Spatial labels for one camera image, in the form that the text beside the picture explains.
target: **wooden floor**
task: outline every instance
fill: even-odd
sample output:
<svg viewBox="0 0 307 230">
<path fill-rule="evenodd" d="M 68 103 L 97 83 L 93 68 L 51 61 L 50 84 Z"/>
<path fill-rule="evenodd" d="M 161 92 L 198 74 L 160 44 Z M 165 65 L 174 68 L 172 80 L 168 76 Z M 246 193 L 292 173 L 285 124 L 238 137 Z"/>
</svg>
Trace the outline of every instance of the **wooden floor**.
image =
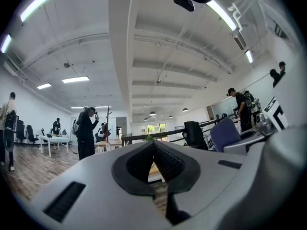
<svg viewBox="0 0 307 230">
<path fill-rule="evenodd" d="M 78 152 L 76 146 L 71 146 L 74 152 Z M 79 161 L 79 156 L 61 146 L 60 151 L 51 148 L 51 158 L 48 149 L 41 154 L 40 149 L 30 147 L 14 147 L 14 172 L 8 172 L 9 157 L 6 156 L 5 167 L 1 174 L 6 179 L 9 187 L 16 194 L 31 200 L 32 196 L 54 177 L 60 175 Z M 155 190 L 155 204 L 165 214 L 167 201 L 167 184 L 151 184 Z"/>
</svg>

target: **camera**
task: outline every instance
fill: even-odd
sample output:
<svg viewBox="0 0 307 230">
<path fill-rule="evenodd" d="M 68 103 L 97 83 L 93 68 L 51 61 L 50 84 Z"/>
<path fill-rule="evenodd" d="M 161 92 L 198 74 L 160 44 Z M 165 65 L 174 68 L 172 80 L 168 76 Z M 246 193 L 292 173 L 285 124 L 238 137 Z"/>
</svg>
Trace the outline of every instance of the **camera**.
<svg viewBox="0 0 307 230">
<path fill-rule="evenodd" d="M 175 4 L 178 4 L 187 11 L 193 12 L 195 10 L 194 4 L 191 0 L 174 0 Z"/>
</svg>

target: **white ceiling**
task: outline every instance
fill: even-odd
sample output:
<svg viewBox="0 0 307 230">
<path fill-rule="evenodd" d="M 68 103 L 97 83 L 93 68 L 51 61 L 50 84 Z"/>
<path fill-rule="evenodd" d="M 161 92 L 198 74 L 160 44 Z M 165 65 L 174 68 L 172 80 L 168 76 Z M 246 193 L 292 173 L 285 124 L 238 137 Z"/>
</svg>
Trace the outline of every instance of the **white ceiling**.
<svg viewBox="0 0 307 230">
<path fill-rule="evenodd" d="M 150 111 L 176 117 L 204 86 L 218 87 L 249 65 L 230 28 L 206 4 L 194 3 L 188 12 L 173 0 L 48 0 L 22 23 L 18 16 L 31 1 L 12 19 L 7 54 L 28 86 L 66 110 L 111 105 L 132 112 L 134 122 Z M 227 10 L 235 0 L 216 1 Z M 242 22 L 257 58 L 267 50 L 257 3 Z M 90 81 L 61 81 L 83 75 Z M 46 82 L 52 87 L 36 88 Z"/>
</svg>

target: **ceiling light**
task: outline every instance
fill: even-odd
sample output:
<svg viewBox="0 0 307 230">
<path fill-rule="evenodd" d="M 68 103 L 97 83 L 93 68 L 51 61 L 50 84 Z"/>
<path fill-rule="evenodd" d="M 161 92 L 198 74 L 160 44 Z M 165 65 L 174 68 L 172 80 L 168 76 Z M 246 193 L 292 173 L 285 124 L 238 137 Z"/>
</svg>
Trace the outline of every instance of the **ceiling light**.
<svg viewBox="0 0 307 230">
<path fill-rule="evenodd" d="M 21 21 L 24 22 L 25 19 L 45 1 L 46 0 L 34 0 L 20 15 Z"/>
<path fill-rule="evenodd" d="M 249 50 L 246 51 L 245 54 L 246 54 L 246 56 L 248 57 L 249 62 L 252 63 L 252 62 L 253 62 L 253 57 L 251 56 L 250 51 L 249 51 Z"/>
<path fill-rule="evenodd" d="M 108 106 L 105 106 L 105 105 L 102 106 L 102 105 L 101 105 L 101 106 L 94 106 L 94 108 L 108 108 Z"/>
<path fill-rule="evenodd" d="M 212 0 L 207 3 L 207 5 L 212 8 L 230 27 L 232 31 L 236 29 L 236 24 L 232 21 L 229 15 L 222 9 L 220 5 L 216 3 L 216 1 Z"/>
<path fill-rule="evenodd" d="M 46 83 L 46 84 L 44 84 L 44 85 L 38 86 L 37 88 L 38 88 L 39 90 L 41 90 L 41 89 L 44 89 L 44 88 L 47 88 L 47 87 L 50 87 L 50 86 L 51 86 L 50 83 Z"/>
<path fill-rule="evenodd" d="M 62 79 L 64 83 L 69 83 L 69 82 L 80 82 L 80 81 L 89 81 L 88 76 L 84 77 L 77 77 L 77 78 L 70 78 L 70 79 Z"/>
<path fill-rule="evenodd" d="M 8 48 L 9 44 L 11 42 L 11 36 L 10 35 L 7 35 L 5 40 L 4 40 L 4 43 L 1 47 L 1 51 L 2 53 L 5 53 L 6 49 Z"/>
</svg>

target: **floor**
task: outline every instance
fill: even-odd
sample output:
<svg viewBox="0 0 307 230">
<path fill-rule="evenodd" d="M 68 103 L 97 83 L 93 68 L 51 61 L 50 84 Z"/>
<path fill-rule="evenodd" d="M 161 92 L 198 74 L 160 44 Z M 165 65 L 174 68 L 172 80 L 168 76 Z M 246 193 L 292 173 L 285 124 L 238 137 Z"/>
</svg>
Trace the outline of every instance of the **floor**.
<svg viewBox="0 0 307 230">
<path fill-rule="evenodd" d="M 71 149 L 78 152 L 76 146 L 71 146 Z M 31 200 L 32 196 L 51 179 L 79 161 L 78 155 L 73 154 L 71 150 L 69 150 L 69 154 L 66 153 L 66 146 L 61 146 L 60 151 L 54 151 L 52 148 L 51 158 L 48 155 L 47 147 L 44 149 L 44 154 L 41 154 L 38 148 L 20 146 L 15 146 L 13 152 L 15 171 L 8 173 L 9 157 L 7 156 L 1 174 L 13 192 L 28 200 Z M 156 193 L 154 202 L 161 213 L 165 215 L 167 184 L 155 183 L 151 186 Z"/>
</svg>

